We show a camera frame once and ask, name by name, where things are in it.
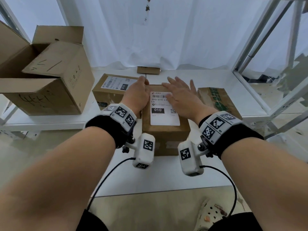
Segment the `person's right hand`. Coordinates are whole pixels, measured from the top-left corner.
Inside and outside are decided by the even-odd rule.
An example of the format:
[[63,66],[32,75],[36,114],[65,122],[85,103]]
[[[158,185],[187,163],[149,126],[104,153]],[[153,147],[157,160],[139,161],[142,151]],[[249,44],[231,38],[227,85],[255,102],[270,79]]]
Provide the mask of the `person's right hand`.
[[172,93],[174,98],[178,101],[178,104],[172,105],[172,107],[179,116],[189,119],[199,125],[204,118],[218,112],[215,108],[203,104],[198,98],[197,93],[192,94],[190,92],[190,85],[187,85],[179,77],[175,77],[174,79],[182,84],[181,89],[168,89],[167,82],[163,82],[162,86]]

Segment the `person's left hand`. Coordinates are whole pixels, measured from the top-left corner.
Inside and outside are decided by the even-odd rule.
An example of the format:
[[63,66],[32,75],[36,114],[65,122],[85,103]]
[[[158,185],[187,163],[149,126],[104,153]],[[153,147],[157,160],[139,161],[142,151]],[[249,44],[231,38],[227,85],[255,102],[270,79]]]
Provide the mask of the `person's left hand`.
[[138,83],[138,80],[130,85],[124,93],[121,103],[133,111],[136,116],[145,108],[149,101],[150,89]]

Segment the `cardboard box with large label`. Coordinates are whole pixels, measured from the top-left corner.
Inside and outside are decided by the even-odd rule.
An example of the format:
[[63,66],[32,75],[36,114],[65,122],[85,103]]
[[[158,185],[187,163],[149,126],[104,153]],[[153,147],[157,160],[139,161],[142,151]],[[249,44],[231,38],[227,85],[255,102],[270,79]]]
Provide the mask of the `cardboard box with large label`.
[[190,134],[188,119],[178,115],[167,101],[170,92],[162,85],[149,85],[150,98],[142,110],[142,133],[154,136],[155,156],[178,156],[179,143]]

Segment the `person's left forearm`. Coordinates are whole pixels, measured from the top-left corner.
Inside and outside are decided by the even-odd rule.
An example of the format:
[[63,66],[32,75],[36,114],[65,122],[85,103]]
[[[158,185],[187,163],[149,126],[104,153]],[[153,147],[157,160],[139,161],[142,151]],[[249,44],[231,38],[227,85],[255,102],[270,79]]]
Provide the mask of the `person's left forearm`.
[[0,189],[0,231],[76,231],[115,148],[88,127],[48,151]]

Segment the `small flat cardboard piece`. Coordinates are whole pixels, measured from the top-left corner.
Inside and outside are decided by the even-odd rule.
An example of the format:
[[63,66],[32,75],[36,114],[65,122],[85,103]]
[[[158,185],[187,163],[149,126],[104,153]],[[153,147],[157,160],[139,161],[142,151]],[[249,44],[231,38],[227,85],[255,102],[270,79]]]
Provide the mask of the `small flat cardboard piece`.
[[137,73],[142,74],[160,74],[160,68],[148,67],[148,66],[138,66]]

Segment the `cardboard box with green tape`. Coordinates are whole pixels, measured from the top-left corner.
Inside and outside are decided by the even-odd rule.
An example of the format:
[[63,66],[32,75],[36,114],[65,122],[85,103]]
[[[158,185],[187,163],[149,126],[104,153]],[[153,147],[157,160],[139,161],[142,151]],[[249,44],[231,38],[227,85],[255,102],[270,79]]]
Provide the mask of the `cardboard box with green tape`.
[[243,120],[225,89],[214,87],[198,88],[197,96],[203,104],[213,107],[218,111],[226,111],[238,119]]

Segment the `cardboard box with small label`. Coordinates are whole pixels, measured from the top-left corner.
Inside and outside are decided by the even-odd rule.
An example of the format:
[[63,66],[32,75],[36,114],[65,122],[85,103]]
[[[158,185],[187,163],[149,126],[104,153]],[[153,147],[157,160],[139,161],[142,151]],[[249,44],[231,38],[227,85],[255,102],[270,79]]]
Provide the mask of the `cardboard box with small label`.
[[103,74],[92,90],[100,110],[110,104],[120,103],[124,93],[137,79],[137,77]]

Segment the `white curtain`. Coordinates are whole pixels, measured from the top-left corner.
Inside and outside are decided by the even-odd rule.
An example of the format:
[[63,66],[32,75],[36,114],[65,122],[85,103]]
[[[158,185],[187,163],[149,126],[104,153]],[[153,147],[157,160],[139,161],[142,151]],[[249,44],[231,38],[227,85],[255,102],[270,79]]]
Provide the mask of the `white curtain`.
[[230,69],[270,0],[57,0],[92,67]]

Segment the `black wristband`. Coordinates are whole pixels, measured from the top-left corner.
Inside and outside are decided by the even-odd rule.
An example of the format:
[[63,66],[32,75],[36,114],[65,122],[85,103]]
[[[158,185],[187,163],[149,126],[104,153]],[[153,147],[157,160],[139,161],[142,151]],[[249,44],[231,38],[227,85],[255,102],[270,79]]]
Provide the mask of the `black wristband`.
[[221,159],[222,153],[233,143],[246,138],[264,137],[255,130],[249,128],[244,122],[226,111],[216,112],[203,118],[199,124],[201,139],[209,153]]
[[126,131],[120,123],[113,120],[110,116],[98,115],[89,120],[85,124],[84,129],[87,127],[98,127],[105,130],[114,139],[116,148],[119,149],[124,146],[129,136],[132,136],[134,126],[135,123]]

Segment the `black right wristband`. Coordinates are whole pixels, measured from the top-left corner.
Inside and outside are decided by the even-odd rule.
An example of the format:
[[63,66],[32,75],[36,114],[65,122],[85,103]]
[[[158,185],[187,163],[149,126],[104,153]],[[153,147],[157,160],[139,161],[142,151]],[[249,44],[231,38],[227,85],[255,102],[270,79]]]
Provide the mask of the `black right wristband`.
[[244,122],[226,111],[216,112],[203,118],[199,124],[201,139],[209,153],[221,159],[222,153],[233,143],[246,138],[264,137],[255,130],[249,128]]

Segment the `large open cardboard box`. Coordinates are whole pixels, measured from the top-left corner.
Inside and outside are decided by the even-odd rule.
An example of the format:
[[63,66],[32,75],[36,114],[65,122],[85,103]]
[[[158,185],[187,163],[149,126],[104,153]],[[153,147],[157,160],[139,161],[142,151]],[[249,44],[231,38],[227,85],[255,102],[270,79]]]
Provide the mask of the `large open cardboard box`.
[[82,114],[94,84],[83,26],[37,26],[32,43],[0,21],[0,94],[29,116]]

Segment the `white clog shoe with charms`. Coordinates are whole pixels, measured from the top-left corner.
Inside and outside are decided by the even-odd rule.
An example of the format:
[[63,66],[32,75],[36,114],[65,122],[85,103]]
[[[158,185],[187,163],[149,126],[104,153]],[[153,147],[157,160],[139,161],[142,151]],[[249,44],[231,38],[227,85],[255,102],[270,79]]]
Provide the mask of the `white clog shoe with charms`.
[[227,216],[228,214],[222,206],[214,200],[206,198],[200,207],[194,231],[208,231],[214,223]]

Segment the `black shorts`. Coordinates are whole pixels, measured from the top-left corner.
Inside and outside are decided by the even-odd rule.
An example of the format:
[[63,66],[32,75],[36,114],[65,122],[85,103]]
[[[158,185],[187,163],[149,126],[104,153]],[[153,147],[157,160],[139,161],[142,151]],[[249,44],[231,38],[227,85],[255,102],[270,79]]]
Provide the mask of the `black shorts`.
[[[84,210],[76,231],[109,231],[94,214]],[[206,231],[263,231],[252,212],[231,215],[214,223]]]

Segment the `white metal rack frame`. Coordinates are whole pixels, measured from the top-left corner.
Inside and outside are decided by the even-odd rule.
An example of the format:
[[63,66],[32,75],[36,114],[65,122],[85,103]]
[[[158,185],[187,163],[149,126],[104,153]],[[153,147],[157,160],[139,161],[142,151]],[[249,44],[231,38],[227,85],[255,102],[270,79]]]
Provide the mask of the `white metal rack frame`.
[[266,112],[265,139],[308,119],[308,0],[268,0],[233,74]]

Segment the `white metal shelf frame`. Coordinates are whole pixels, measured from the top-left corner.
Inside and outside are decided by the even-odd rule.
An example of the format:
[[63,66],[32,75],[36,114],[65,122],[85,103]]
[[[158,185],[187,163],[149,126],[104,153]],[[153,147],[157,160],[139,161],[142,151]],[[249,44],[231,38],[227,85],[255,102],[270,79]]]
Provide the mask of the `white metal shelf frame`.
[[0,0],[0,15],[15,33],[24,38],[28,43],[32,43],[31,39],[5,0]]

